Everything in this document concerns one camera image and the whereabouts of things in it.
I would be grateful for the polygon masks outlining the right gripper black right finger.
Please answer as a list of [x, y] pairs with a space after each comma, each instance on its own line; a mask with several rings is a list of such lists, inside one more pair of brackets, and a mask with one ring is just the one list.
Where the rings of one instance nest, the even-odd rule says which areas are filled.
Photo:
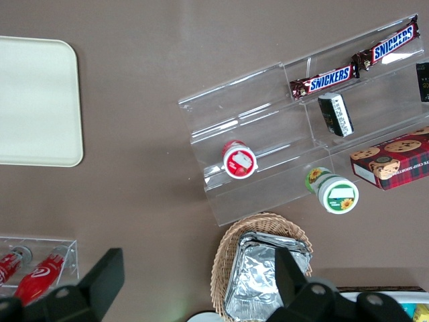
[[310, 282], [290, 251], [275, 251], [275, 282], [283, 306], [268, 321], [411, 321], [393, 298], [379, 292], [362, 292], [346, 299], [324, 282]]

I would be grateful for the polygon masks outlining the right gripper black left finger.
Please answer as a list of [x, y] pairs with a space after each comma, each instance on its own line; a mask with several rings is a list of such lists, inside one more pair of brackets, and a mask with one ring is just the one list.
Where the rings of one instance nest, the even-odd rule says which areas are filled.
[[102, 321], [125, 281], [122, 248], [111, 248], [76, 285], [52, 290], [24, 306], [1, 299], [2, 321]]

